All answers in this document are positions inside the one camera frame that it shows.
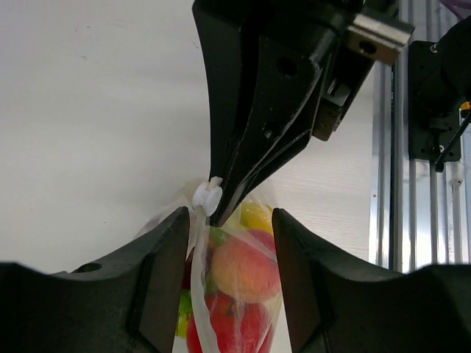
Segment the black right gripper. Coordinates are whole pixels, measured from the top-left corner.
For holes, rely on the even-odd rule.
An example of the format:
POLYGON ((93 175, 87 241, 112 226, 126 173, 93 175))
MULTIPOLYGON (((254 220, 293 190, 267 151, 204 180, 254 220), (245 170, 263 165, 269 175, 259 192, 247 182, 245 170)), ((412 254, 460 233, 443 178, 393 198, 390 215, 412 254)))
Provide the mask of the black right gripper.
POLYGON ((263 20, 257 70, 211 174, 222 226, 242 199, 307 145, 329 140, 376 62, 392 64, 411 36, 395 1, 257 1, 263 20))

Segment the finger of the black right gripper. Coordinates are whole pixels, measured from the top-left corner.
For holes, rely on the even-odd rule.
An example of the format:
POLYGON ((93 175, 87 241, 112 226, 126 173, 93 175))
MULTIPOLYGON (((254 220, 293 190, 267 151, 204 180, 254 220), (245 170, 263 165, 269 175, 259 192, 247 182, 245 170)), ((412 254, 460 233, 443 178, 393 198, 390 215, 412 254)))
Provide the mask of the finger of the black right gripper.
POLYGON ((212 220, 232 212, 230 169, 252 107, 263 20, 257 1, 195 1, 192 6, 208 86, 210 177, 222 178, 222 198, 212 220))

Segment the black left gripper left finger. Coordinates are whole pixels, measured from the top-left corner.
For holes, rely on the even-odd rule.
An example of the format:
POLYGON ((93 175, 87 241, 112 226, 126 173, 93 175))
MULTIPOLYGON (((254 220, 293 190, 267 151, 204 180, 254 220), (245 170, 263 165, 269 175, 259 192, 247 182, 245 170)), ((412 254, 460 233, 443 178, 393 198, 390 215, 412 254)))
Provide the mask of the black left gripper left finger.
POLYGON ((1 264, 3 352, 170 352, 189 211, 72 272, 1 264))

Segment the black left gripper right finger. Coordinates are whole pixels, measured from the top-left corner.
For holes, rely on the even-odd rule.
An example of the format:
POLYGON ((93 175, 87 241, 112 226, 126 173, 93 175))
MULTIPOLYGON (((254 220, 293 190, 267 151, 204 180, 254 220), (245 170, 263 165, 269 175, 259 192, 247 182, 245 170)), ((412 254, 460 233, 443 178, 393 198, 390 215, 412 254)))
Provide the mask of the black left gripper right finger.
POLYGON ((272 214, 293 352, 468 352, 470 267, 401 274, 272 214))

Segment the red apple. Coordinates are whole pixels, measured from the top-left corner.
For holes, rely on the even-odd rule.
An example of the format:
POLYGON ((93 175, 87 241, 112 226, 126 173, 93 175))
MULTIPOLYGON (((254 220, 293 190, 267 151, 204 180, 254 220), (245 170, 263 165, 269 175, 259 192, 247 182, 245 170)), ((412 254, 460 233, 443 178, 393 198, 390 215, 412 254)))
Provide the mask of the red apple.
MULTIPOLYGON (((276 263, 274 235, 261 229, 222 229, 276 263)), ((188 352, 269 352, 282 301, 281 292, 262 303, 246 303, 205 288, 206 252, 210 230, 194 247, 191 266, 192 315, 186 331, 188 352)))

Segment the clear zip top bag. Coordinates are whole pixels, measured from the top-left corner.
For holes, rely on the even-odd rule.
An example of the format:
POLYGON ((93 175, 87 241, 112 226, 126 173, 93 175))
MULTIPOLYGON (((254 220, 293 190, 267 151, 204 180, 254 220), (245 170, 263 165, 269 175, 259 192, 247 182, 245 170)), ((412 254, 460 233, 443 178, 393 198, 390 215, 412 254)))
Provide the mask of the clear zip top bag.
POLYGON ((269 182, 250 192, 221 227, 207 224, 214 182, 192 179, 138 232, 178 207, 189 210, 188 251, 174 352, 269 352, 283 302, 269 182))

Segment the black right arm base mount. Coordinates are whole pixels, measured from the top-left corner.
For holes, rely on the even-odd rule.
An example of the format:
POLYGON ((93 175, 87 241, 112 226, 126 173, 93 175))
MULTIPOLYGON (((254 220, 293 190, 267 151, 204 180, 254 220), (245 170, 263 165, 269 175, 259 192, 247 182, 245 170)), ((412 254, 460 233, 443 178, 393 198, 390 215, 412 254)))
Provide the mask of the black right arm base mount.
POLYGON ((458 142, 470 124, 459 120, 470 100, 470 18, 436 43, 415 40, 408 48, 408 155, 436 172, 461 158, 458 142))

